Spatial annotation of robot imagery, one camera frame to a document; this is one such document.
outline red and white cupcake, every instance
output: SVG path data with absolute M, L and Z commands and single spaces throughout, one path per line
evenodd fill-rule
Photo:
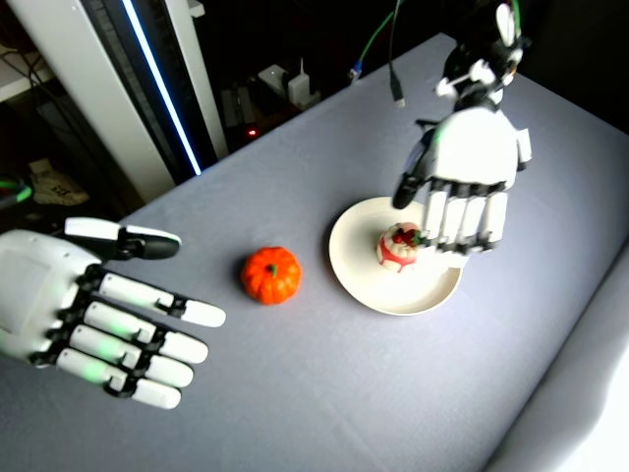
M 420 241 L 421 233 L 417 224 L 394 224 L 377 242 L 377 260 L 383 267 L 398 273 L 411 270 L 417 261 Z

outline gray table surface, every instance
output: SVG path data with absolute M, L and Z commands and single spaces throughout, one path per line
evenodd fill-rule
M 396 61 L 405 109 L 377 71 L 134 214 L 184 248 L 115 268 L 223 307 L 221 329 L 185 326 L 211 359 L 174 411 L 1 360 L 2 470 L 481 469 L 628 233 L 629 137 L 518 77 L 503 108 L 530 127 L 535 161 L 512 189 L 502 246 L 474 257 L 434 312 L 370 311 L 331 271 L 330 225 L 391 195 L 413 121 L 448 113 L 431 89 L 452 46 L 439 35 Z M 272 309 L 237 279 L 265 245 L 304 268 L 299 295 Z

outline orange pumpkin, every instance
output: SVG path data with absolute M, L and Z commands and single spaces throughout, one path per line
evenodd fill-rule
M 243 283 L 247 293 L 264 305 L 292 297 L 302 278 L 297 258 L 284 248 L 262 248 L 247 259 Z

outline white plate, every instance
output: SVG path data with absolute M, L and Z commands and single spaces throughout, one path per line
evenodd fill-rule
M 445 302 L 461 280 L 463 269 L 446 265 L 433 252 L 418 254 L 414 270 L 397 273 L 381 266 L 375 246 L 395 223 L 422 223 L 424 206 L 412 202 L 395 209 L 389 197 L 355 204 L 334 224 L 329 253 L 341 284 L 363 305 L 388 315 L 418 315 Z

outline robotic arm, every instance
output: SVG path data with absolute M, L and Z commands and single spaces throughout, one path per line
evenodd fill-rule
M 0 353 L 54 365 L 120 398 L 174 408 L 207 346 L 118 303 L 210 327 L 221 326 L 225 312 L 102 265 L 170 258 L 180 239 L 93 218 L 69 218 L 64 233 L 69 241 L 22 230 L 0 236 Z
M 440 122 L 417 121 L 425 133 L 393 198 L 404 208 L 428 185 L 422 246 L 459 264 L 502 239 L 506 191 L 532 157 L 528 130 L 516 130 L 499 109 L 527 45 L 517 3 L 487 7 L 476 20 L 486 27 L 478 23 L 457 44 L 435 89 L 454 101 L 454 112 Z

